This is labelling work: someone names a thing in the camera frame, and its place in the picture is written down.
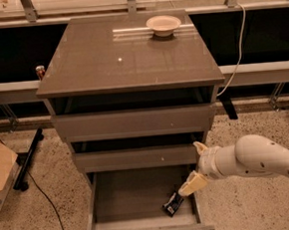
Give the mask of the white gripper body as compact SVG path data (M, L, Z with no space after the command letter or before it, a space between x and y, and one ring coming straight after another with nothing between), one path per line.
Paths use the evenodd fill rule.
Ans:
M219 180L225 177L225 175L222 174L216 165L216 159L219 151L219 146L201 149L198 151L198 170L199 173L203 174L207 179Z

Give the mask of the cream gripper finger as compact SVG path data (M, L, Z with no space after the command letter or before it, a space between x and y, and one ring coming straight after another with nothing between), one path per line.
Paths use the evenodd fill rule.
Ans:
M195 141L193 145L199 155L202 155L206 150L208 150L208 147L204 143L201 143L199 141Z
M205 187L207 183L207 178L203 174L193 171L178 189L177 193L182 197L186 197Z

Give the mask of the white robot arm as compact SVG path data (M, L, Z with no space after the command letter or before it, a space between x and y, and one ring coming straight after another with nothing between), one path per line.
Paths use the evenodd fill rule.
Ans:
M186 197L207 185L210 179L228 176L289 178L289 149L262 135L248 134L229 146L193 144L199 154L197 168L177 193Z

